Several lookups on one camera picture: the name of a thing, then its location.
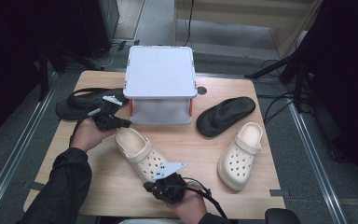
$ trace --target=clog strap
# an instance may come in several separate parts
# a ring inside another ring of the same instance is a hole
[[[261,150],[261,143],[259,143],[258,147],[249,146],[247,143],[245,143],[244,141],[242,141],[240,139],[240,136],[238,134],[235,135],[235,142],[241,149],[243,149],[253,155],[257,155]]]
[[[150,152],[152,151],[152,144],[150,143],[150,140],[146,137],[143,137],[146,141],[146,145],[144,148],[142,148],[142,150],[136,154],[134,157],[130,158],[129,155],[126,153],[126,156],[135,163],[138,163],[140,161],[142,161],[147,155],[150,154]]]

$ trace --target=black flip-flop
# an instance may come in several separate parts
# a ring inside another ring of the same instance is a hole
[[[126,104],[129,100],[124,97],[123,89],[87,88],[72,92],[69,97],[56,104],[56,114],[60,119],[78,120],[82,115],[101,108],[109,113],[117,109],[118,105],[103,100],[104,96],[115,96],[121,103]]]
[[[255,110],[255,101],[242,96],[226,99],[197,118],[197,128],[206,137],[215,137]]]

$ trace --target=crocs shoe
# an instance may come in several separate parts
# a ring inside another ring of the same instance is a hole
[[[230,188],[245,188],[253,168],[255,156],[261,149],[263,130],[256,123],[243,125],[217,165],[217,173]]]
[[[152,175],[166,160],[153,148],[149,139],[132,128],[120,129],[115,139],[119,151],[142,182],[155,182],[152,180]]]

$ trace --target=flip-flop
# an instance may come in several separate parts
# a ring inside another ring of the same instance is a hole
[[[215,105],[197,118],[197,128],[206,137],[215,137],[255,110],[255,101],[242,96]]]
[[[245,188],[255,157],[261,150],[262,136],[263,130],[258,124],[246,123],[221,156],[217,173],[230,188],[237,191]]]
[[[103,100],[104,96],[115,96],[123,104],[129,100],[124,97],[123,89],[87,88],[72,92],[67,99],[56,104],[55,111],[60,119],[78,120],[82,115],[101,108],[109,113],[117,109],[118,105]]]
[[[116,133],[116,143],[120,153],[141,178],[142,182],[155,182],[152,176],[164,157],[153,148],[149,139],[132,128],[122,128]]]

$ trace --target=white plastic box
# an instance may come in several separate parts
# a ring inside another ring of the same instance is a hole
[[[133,46],[124,96],[133,123],[188,124],[197,96],[193,51],[188,47]]]

